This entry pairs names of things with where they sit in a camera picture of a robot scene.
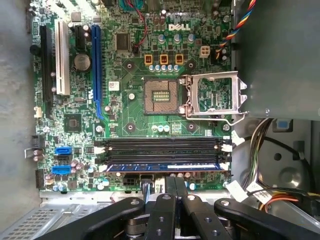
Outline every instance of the blue sata port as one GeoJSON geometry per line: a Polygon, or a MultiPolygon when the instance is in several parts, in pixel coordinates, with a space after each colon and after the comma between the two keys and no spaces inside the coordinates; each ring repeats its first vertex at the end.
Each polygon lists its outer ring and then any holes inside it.
{"type": "Polygon", "coordinates": [[[72,147],[71,146],[59,146],[56,147],[54,150],[54,154],[57,155],[71,155],[72,154],[72,147]]]}
{"type": "Polygon", "coordinates": [[[57,174],[57,175],[70,174],[70,172],[71,172],[71,166],[69,166],[69,165],[53,166],[53,167],[51,168],[51,172],[52,172],[53,174],[57,174]]]}

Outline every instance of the green circuit board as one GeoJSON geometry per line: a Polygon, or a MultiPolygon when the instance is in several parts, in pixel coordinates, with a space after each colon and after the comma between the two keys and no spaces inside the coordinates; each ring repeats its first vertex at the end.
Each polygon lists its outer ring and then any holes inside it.
{"type": "MultiPolygon", "coordinates": [[[[66,1],[53,1],[56,3],[54,7],[45,0],[32,0],[31,3],[36,8],[36,16],[32,20],[32,44],[41,45],[41,26],[46,26],[52,34],[53,96],[49,111],[43,98],[42,60],[39,56],[33,57],[36,135],[42,136],[44,141],[44,159],[37,163],[37,174],[43,178],[50,175],[53,166],[61,165],[56,159],[57,147],[71,146],[72,161],[85,165],[76,173],[55,175],[44,180],[39,187],[41,191],[54,191],[54,186],[59,184],[65,184],[68,191],[98,191],[97,186],[106,178],[109,184],[103,191],[139,191],[141,175],[133,185],[124,185],[125,174],[99,171],[100,164],[95,162],[98,156],[94,151],[95,141],[111,138],[128,138],[128,141],[129,138],[230,138],[231,131],[224,130],[223,122],[190,121],[179,114],[179,107],[185,104],[187,98],[179,76],[231,71],[231,48],[225,47],[224,59],[216,59],[214,53],[231,29],[230,1],[222,1],[216,10],[218,14],[213,16],[211,1],[135,0],[134,4],[146,22],[145,38],[145,26],[137,11],[122,0],[101,1],[99,5],[88,0],[90,11],[84,10],[76,0],[70,1],[73,7],[63,4],[66,1]],[[164,20],[160,15],[163,9],[167,10],[164,20]],[[94,102],[92,42],[87,38],[84,48],[79,50],[71,28],[68,31],[70,94],[54,93],[55,19],[72,23],[73,27],[98,25],[101,28],[100,118],[94,102]],[[169,25],[178,25],[179,29],[172,30],[169,25]],[[194,36],[192,41],[188,40],[190,34],[194,36]],[[133,46],[143,38],[144,41],[135,51],[133,46]],[[209,56],[200,56],[202,46],[210,48],[209,56]],[[75,62],[78,55],[90,59],[88,70],[79,70],[75,62]],[[146,56],[151,57],[152,64],[146,62],[146,56]],[[177,66],[177,69],[171,71],[169,66],[177,66]],[[88,168],[92,166],[95,172],[91,174],[88,168]]],[[[203,79],[198,85],[198,92],[201,111],[208,108],[228,109],[232,104],[230,79],[219,79],[214,83],[203,79]]],[[[231,116],[226,115],[225,118],[230,120],[231,116]]],[[[163,176],[179,173],[154,173],[152,179],[160,180],[163,176]]],[[[231,174],[229,169],[199,172],[195,173],[195,177],[192,173],[189,177],[183,174],[183,177],[188,186],[194,183],[197,189],[207,190],[221,189],[223,182],[230,180],[231,174]]]]}

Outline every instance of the motherboard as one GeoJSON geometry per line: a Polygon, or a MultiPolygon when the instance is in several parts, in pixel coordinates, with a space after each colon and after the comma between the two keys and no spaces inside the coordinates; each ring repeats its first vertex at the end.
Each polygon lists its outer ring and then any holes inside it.
{"type": "Polygon", "coordinates": [[[29,13],[40,191],[162,193],[166,176],[223,189],[231,115],[188,116],[191,99],[232,108],[232,80],[205,77],[232,70],[230,45],[215,54],[230,0],[32,0],[29,13]]]}

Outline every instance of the blue pcie slot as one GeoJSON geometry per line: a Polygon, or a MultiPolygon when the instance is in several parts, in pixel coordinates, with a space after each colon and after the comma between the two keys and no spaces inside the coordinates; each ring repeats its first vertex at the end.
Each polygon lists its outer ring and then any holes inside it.
{"type": "Polygon", "coordinates": [[[101,115],[102,101],[102,53],[101,53],[101,28],[98,25],[91,26],[92,35],[92,81],[93,100],[96,107],[96,114],[99,119],[101,115]]]}
{"type": "Polygon", "coordinates": [[[59,165],[53,166],[51,168],[51,172],[57,175],[66,175],[71,173],[71,166],[69,165],[59,165]]]}
{"type": "Polygon", "coordinates": [[[150,164],[110,164],[108,172],[202,172],[225,171],[219,163],[150,163],[150,164]]]}
{"type": "Polygon", "coordinates": [[[71,155],[72,147],[71,146],[58,146],[54,150],[54,154],[56,155],[71,155]]]}

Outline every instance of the red wire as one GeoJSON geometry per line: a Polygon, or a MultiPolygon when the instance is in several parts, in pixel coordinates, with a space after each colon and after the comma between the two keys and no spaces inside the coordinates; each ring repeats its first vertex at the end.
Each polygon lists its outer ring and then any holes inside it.
{"type": "Polygon", "coordinates": [[[148,27],[147,27],[147,23],[145,21],[144,16],[142,15],[142,13],[131,3],[131,0],[127,0],[126,3],[133,9],[135,9],[135,11],[138,13],[141,21],[144,23],[144,33],[143,33],[143,38],[135,44],[135,46],[140,46],[141,44],[144,43],[146,37],[147,37],[147,32],[148,32],[148,27]]]}

